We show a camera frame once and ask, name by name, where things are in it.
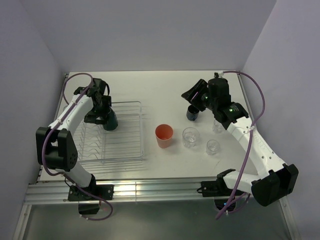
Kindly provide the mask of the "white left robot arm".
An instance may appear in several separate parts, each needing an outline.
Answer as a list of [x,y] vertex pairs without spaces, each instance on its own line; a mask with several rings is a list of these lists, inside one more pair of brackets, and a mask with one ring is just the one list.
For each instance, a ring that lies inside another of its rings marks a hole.
[[78,150],[73,139],[81,122],[102,126],[106,131],[118,127],[112,109],[109,85],[91,77],[86,87],[78,87],[62,114],[47,127],[35,133],[37,160],[52,177],[62,175],[69,180],[86,200],[96,197],[96,178],[78,162]]

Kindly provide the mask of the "dark green ceramic mug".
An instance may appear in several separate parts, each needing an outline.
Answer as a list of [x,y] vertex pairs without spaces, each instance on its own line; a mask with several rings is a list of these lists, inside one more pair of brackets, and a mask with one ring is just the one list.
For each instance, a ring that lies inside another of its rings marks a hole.
[[117,116],[111,107],[101,119],[103,120],[102,127],[106,131],[114,131],[118,127]]

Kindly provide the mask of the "small clear glass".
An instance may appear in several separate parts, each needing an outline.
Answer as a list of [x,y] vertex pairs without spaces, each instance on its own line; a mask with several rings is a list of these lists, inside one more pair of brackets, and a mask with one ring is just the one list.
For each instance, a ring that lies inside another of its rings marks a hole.
[[218,122],[217,120],[214,120],[213,126],[212,126],[212,131],[215,134],[221,134],[224,130],[225,129],[224,129],[223,125],[220,122]]
[[217,154],[219,150],[220,150],[220,143],[217,140],[211,139],[207,142],[205,151],[209,156]]

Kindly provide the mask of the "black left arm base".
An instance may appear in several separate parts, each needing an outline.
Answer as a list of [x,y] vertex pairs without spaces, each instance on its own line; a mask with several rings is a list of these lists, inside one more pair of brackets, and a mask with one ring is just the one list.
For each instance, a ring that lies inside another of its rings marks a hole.
[[113,206],[109,203],[113,199],[114,185],[113,184],[98,184],[89,188],[79,188],[76,185],[71,185],[68,192],[68,202],[78,202],[78,212],[82,217],[86,217],[92,221],[98,221],[98,218],[92,218],[91,215],[96,215],[101,209],[102,203],[109,206],[110,212],[107,216],[101,219],[109,218],[113,213]]

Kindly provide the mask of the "dark blue ceramic cup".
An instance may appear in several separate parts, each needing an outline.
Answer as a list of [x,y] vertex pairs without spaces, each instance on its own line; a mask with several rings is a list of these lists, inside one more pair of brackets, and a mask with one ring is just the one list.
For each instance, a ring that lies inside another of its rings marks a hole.
[[189,121],[194,122],[194,121],[198,118],[199,112],[200,112],[200,111],[199,111],[196,107],[194,107],[193,105],[190,105],[190,106],[187,108],[186,118],[187,118]]

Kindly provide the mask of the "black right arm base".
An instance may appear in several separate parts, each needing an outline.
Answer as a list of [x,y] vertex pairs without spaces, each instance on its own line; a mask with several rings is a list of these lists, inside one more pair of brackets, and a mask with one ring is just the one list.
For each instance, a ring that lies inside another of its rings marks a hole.
[[229,196],[232,193],[232,189],[226,187],[220,180],[214,181],[202,181],[200,187],[196,190],[198,194],[202,194],[202,197],[226,197],[223,199],[216,199],[214,201],[216,208],[220,211],[227,203]]

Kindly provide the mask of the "large clear glass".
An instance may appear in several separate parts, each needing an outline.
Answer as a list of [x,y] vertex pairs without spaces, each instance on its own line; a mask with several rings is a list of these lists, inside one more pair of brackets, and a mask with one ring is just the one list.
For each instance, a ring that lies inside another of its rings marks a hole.
[[200,139],[199,131],[194,127],[185,128],[182,132],[182,142],[186,148],[193,148]]

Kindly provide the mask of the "aluminium front rail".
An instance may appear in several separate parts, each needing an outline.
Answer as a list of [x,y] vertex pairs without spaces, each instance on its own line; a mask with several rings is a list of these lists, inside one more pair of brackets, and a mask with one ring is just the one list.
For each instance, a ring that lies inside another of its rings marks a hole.
[[[197,193],[203,181],[214,181],[215,177],[159,178],[136,180],[98,180],[98,185],[114,185],[110,202],[161,202],[200,200]],[[67,200],[69,187],[64,180],[41,181],[30,184],[23,200],[24,205],[71,204]]]

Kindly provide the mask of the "pink plastic tumbler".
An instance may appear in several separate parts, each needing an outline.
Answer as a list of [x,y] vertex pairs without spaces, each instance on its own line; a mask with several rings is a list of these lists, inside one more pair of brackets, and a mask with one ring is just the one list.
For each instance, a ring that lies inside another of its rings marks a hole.
[[160,124],[155,129],[157,144],[160,148],[165,149],[171,145],[174,130],[168,124]]

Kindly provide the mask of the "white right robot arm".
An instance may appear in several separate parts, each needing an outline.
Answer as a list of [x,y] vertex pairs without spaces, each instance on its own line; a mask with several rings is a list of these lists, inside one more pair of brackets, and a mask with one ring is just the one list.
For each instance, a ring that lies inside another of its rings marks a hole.
[[289,195],[299,171],[294,164],[286,164],[254,128],[248,112],[231,99],[228,81],[224,78],[200,79],[182,98],[203,112],[210,110],[216,121],[242,146],[257,171],[256,175],[228,169],[219,173],[213,184],[202,193],[204,197],[251,194],[261,206]]

